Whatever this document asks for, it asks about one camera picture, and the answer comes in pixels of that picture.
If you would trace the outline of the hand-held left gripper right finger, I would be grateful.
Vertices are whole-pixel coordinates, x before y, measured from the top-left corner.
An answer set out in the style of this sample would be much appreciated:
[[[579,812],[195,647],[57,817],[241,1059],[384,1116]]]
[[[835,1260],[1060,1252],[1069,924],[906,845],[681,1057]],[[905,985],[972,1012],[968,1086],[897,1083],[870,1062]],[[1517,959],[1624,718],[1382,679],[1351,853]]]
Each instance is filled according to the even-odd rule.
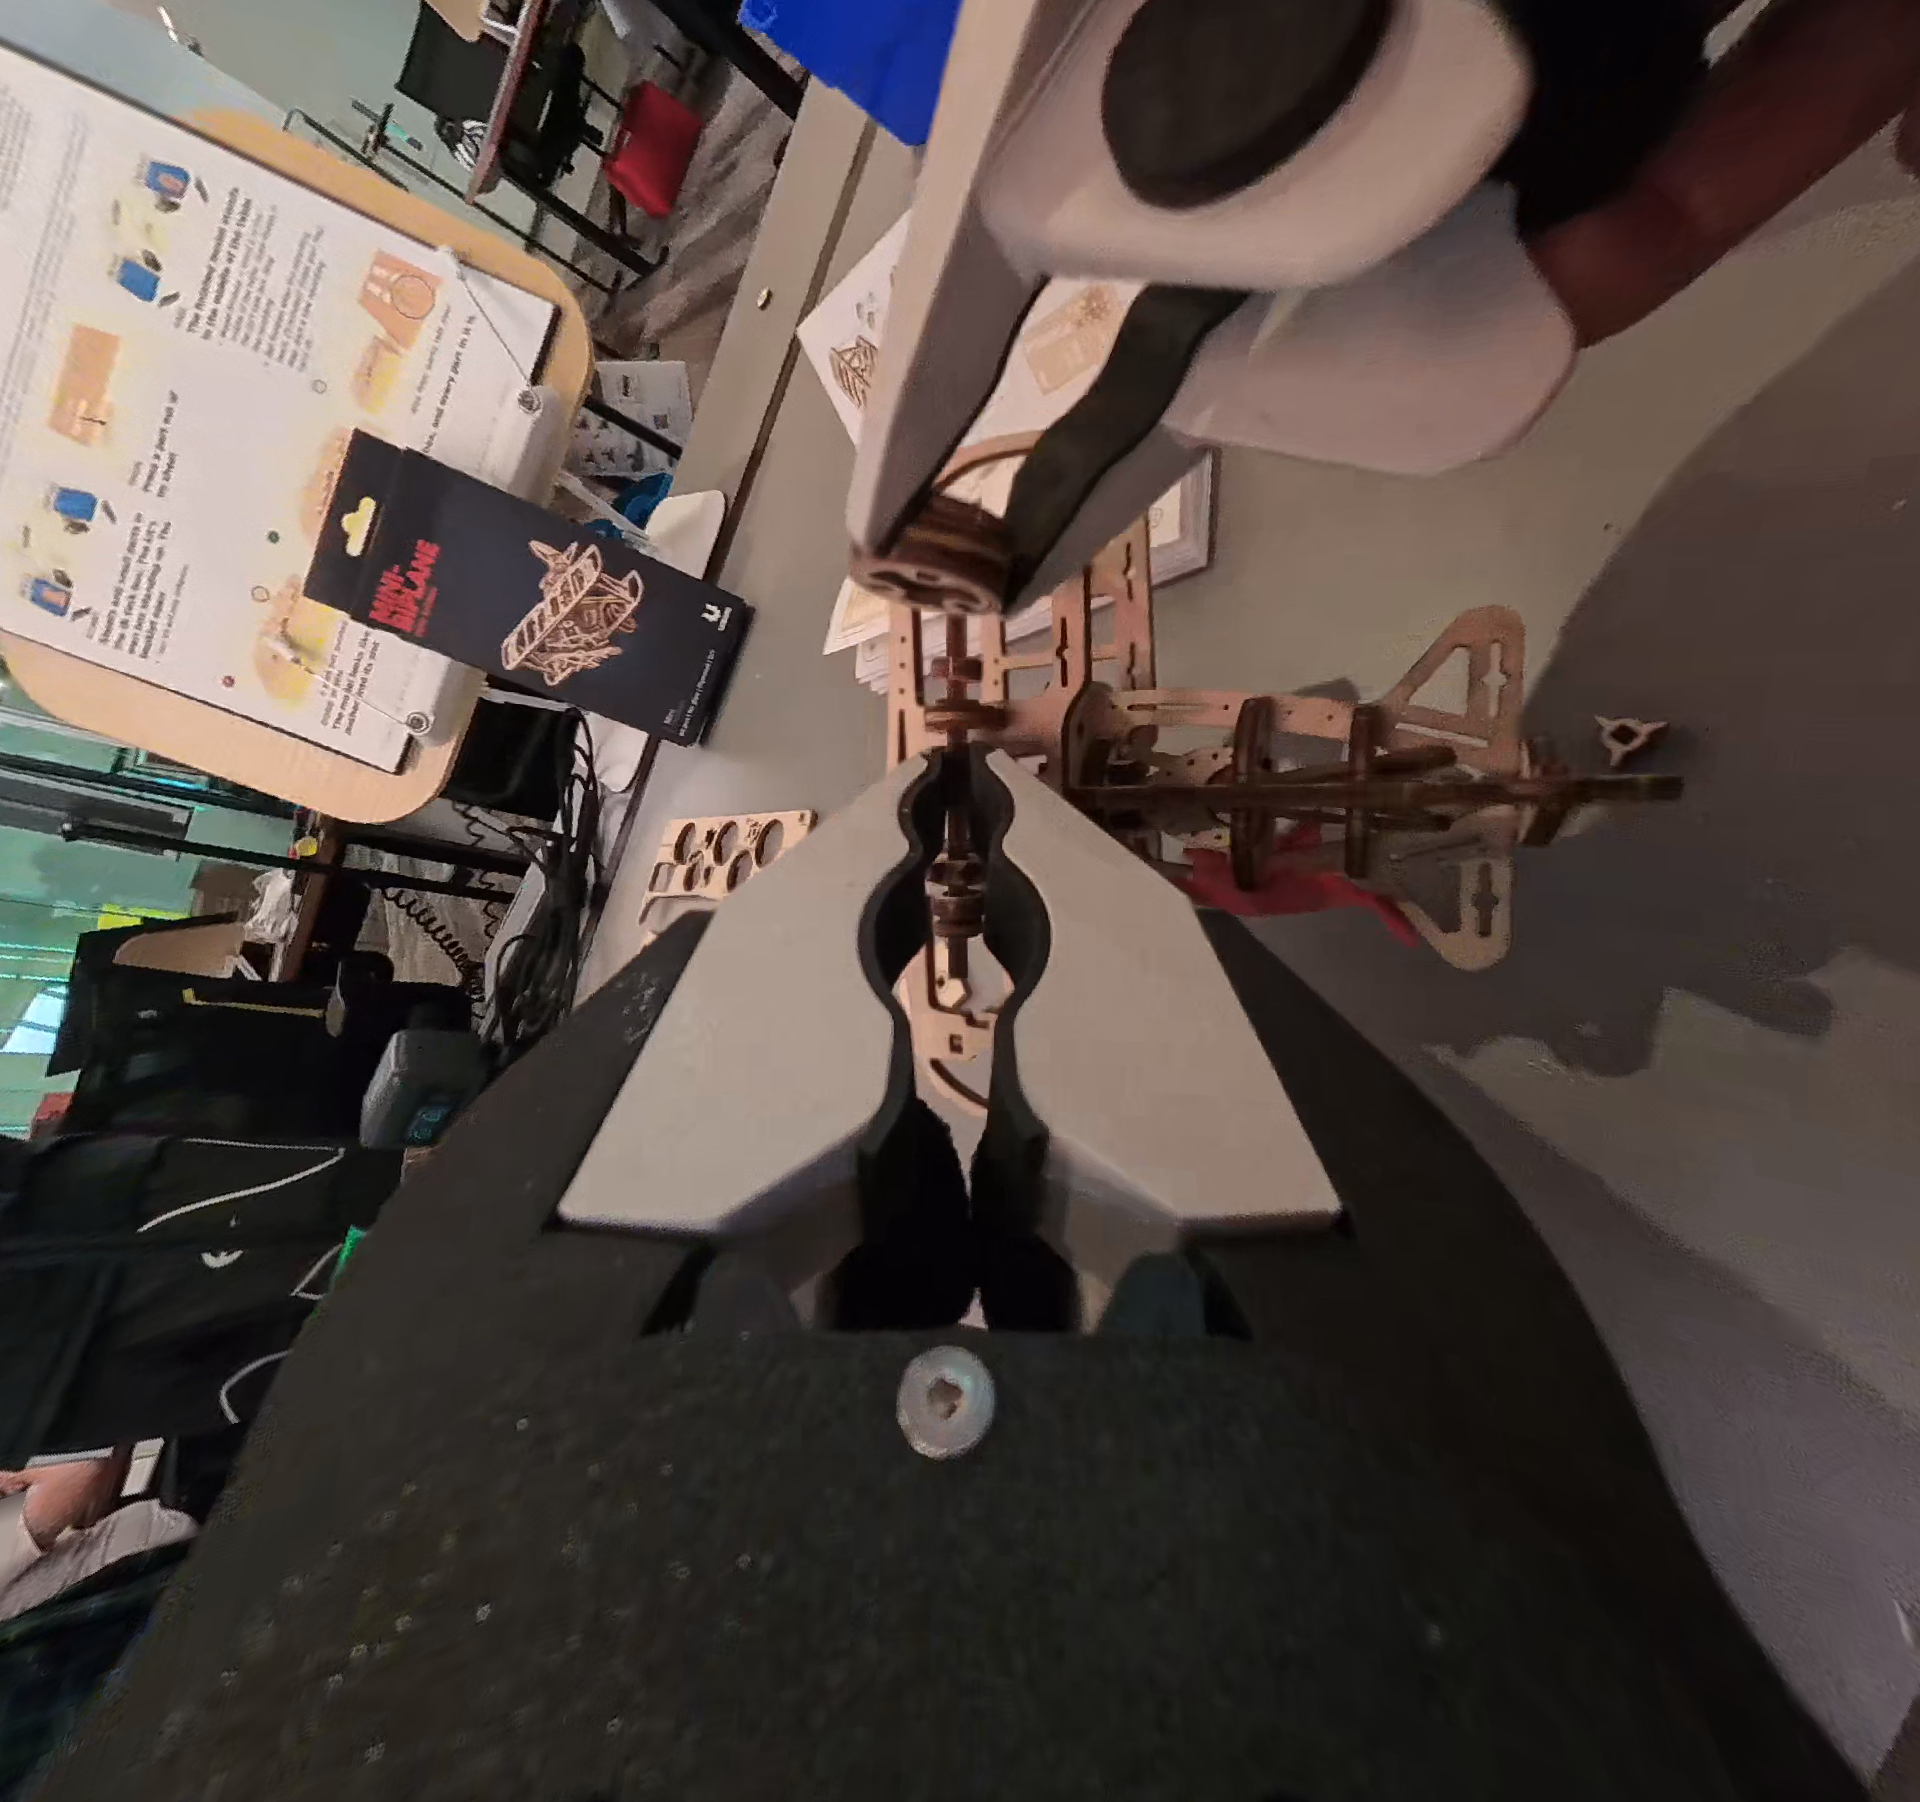
[[[1086,1280],[1334,1231],[1330,1167],[1191,899],[999,751],[977,808],[1011,980],[977,1143],[986,1324],[1074,1332]]]

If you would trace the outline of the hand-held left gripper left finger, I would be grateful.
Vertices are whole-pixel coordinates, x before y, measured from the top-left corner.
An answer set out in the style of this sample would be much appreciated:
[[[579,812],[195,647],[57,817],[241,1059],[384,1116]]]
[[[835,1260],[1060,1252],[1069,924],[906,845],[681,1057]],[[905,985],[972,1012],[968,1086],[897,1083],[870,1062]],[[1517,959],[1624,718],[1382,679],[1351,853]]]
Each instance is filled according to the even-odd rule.
[[[747,1251],[842,1328],[952,1322],[952,1134],[897,996],[929,940],[940,778],[900,765],[628,966],[649,1024],[562,1223]]]

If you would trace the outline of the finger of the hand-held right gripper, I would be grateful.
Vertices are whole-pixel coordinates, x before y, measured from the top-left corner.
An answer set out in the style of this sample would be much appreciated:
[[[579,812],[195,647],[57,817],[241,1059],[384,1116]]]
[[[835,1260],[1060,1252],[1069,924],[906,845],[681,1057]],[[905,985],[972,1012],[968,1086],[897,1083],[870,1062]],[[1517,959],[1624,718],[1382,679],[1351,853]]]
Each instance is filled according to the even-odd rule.
[[[1209,449],[1415,478],[1498,453],[1573,353],[1511,230],[1430,230],[1292,304],[1152,283],[1015,478],[1004,603],[1060,585]]]
[[[849,538],[891,552],[996,393],[1044,267],[987,223],[987,160],[1071,23],[1071,0],[963,0],[880,345]]]

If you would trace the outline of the wooden model airplane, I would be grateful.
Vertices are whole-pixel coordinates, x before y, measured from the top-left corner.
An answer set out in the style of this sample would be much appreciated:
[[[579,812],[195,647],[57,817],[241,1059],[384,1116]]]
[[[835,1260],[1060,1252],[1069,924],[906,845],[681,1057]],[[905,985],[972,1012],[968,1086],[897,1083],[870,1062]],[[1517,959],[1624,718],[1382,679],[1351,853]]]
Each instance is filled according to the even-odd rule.
[[[928,647],[924,581],[884,580],[885,758],[963,742],[1019,760],[1170,878],[1195,849],[1253,887],[1279,853],[1395,899],[1462,972],[1514,948],[1517,861],[1622,807],[1676,801],[1682,778],[1580,774],[1521,733],[1524,623],[1458,614],[1375,703],[1157,683],[1148,521],[1039,609],[1019,647],[999,612],[950,610],[959,654]]]

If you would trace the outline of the grey desk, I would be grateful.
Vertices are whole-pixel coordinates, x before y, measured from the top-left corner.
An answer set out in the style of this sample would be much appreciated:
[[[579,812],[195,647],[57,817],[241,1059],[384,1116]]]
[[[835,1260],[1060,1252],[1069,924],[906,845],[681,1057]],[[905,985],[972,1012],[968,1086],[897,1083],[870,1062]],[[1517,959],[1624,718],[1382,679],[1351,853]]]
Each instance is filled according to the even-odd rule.
[[[1730,1589],[1917,1795],[1917,180],[1883,129],[1510,453],[1231,453],[1161,679],[1378,696],[1526,626],[1526,729],[1660,718],[1684,798],[1524,853],[1463,974],[1358,909],[1255,931],[1475,1143],[1606,1332]]]

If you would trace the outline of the person's right hand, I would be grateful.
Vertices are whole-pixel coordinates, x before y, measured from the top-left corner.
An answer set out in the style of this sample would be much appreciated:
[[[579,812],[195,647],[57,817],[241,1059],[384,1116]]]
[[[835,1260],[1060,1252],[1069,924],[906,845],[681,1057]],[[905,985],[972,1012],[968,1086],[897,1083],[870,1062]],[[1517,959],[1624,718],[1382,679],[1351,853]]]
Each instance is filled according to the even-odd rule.
[[[1919,171],[1919,0],[1494,0],[1531,61],[1500,176],[1583,348],[1649,320],[1888,129]]]

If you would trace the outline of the white instruction booklet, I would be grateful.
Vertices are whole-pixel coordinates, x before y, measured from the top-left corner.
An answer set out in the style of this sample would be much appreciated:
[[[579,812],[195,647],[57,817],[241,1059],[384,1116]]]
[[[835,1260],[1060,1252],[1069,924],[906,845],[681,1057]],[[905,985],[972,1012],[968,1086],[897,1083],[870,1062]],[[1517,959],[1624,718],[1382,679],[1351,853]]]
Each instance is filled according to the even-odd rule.
[[[903,215],[800,323],[812,363],[850,438],[877,391],[880,343],[908,232]],[[1020,449],[1073,406],[1115,346],[1136,280],[1059,279],[1026,311],[994,395],[948,460],[948,493],[999,515]],[[1216,469],[1207,456],[1148,510],[1148,562],[1155,585],[1206,571],[1213,561]]]

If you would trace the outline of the punched wooden parts sheet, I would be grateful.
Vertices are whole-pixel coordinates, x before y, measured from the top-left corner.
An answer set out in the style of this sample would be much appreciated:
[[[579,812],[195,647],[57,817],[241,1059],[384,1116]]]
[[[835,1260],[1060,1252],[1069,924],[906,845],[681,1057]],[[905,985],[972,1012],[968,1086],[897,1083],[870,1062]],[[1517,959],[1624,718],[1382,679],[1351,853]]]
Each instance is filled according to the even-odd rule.
[[[686,814],[670,821],[641,889],[639,948],[675,920],[704,914],[790,853],[820,827],[816,808]]]

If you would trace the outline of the red plastic scrap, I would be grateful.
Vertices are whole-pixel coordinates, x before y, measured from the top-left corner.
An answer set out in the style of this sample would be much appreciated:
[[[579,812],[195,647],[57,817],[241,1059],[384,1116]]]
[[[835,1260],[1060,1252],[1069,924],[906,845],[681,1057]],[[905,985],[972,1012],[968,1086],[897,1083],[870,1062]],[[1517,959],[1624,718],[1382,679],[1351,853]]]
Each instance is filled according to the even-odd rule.
[[[1420,946],[1422,935],[1412,927],[1406,909],[1391,898],[1367,889],[1332,868],[1306,865],[1291,853],[1274,855],[1253,887],[1243,887],[1233,874],[1228,853],[1195,849],[1174,877],[1177,884],[1195,901],[1243,918],[1307,916],[1332,909],[1362,909],[1376,916],[1388,933],[1407,946]]]

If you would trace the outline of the grey battery pack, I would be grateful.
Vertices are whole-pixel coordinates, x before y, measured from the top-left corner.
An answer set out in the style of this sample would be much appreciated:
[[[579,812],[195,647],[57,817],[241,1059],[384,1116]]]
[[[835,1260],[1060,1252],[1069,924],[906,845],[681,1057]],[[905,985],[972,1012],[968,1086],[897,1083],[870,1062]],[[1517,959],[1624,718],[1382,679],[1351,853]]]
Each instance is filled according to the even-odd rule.
[[[433,1146],[490,1079],[490,1050],[479,1033],[400,1031],[373,1071],[357,1143],[369,1149]]]

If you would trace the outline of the white leaflet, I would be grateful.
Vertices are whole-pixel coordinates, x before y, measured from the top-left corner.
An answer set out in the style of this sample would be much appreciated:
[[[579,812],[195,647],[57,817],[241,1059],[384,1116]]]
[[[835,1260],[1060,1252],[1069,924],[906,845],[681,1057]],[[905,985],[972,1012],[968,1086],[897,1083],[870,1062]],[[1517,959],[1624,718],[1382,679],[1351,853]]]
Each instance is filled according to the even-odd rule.
[[[673,474],[693,421],[693,379],[685,360],[597,360],[567,466],[588,478]]]

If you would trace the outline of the wooden display board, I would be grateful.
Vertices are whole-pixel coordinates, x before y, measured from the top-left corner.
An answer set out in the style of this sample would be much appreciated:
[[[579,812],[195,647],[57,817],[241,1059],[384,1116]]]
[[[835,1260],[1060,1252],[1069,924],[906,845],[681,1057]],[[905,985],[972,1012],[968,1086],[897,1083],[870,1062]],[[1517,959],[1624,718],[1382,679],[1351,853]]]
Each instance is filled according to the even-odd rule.
[[[386,230],[446,246],[469,279],[493,279],[555,307],[535,376],[560,405],[554,433],[531,443],[532,491],[546,496],[563,466],[563,443],[590,378],[588,322],[551,265],[490,230],[479,230],[369,167],[282,133],[244,110],[195,110],[185,131],[220,144],[295,184],[379,223]],[[356,825],[392,825],[446,794],[484,687],[480,668],[458,668],[446,685],[430,733],[417,738],[405,766],[384,773],[233,711],[179,696],[151,682],[102,668],[22,635],[3,635],[9,679],[36,711],[70,733],[85,733],[233,781],[292,807],[313,807]]]

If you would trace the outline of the black bag with yellow trim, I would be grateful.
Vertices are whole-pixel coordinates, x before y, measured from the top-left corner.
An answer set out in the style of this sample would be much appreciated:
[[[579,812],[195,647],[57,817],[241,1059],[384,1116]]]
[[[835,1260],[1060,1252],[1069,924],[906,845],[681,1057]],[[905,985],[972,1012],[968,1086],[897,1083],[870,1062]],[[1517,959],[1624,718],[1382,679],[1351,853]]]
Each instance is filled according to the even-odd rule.
[[[349,951],[323,980],[257,980],[153,969],[125,950],[187,924],[96,928],[70,972],[53,1077],[71,1079],[63,1136],[240,1141],[353,1139],[389,1043],[469,1031],[469,996],[400,980],[382,954]]]

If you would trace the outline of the black model kit box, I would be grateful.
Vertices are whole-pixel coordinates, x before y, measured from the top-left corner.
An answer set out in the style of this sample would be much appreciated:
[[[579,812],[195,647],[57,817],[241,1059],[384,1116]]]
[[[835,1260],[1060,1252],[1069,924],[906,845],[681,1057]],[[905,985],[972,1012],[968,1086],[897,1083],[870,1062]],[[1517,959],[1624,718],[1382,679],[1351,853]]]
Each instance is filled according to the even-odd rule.
[[[517,494],[349,433],[304,595],[572,711],[693,746],[755,609]]]

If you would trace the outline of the white instruction poster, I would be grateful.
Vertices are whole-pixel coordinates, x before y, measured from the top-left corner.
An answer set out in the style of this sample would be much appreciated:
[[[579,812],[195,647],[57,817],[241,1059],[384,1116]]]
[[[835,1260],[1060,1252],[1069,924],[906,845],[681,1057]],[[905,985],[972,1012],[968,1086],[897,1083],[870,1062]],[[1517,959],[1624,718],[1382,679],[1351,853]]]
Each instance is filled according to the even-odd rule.
[[[309,601],[357,433],[506,482],[562,304],[4,50],[4,635],[395,774],[448,658]]]

